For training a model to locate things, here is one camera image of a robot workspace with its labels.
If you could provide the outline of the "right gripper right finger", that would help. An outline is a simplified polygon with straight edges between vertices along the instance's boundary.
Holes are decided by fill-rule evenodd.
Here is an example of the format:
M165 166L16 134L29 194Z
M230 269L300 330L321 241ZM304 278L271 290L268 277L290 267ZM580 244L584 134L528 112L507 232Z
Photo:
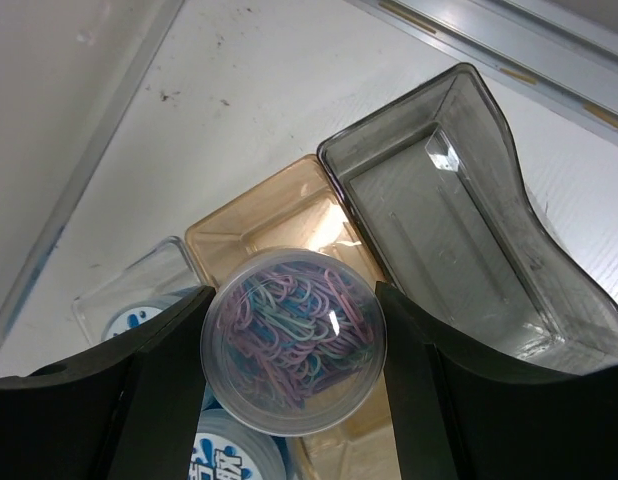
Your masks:
M386 283L385 380L405 479L618 479L618 365L572 375L503 354Z

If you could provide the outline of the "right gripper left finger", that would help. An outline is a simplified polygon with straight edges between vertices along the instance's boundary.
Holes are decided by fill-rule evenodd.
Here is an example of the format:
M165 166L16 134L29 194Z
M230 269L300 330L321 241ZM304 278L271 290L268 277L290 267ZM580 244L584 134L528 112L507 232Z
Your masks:
M184 479L205 377L202 287L144 324L0 378L0 479Z

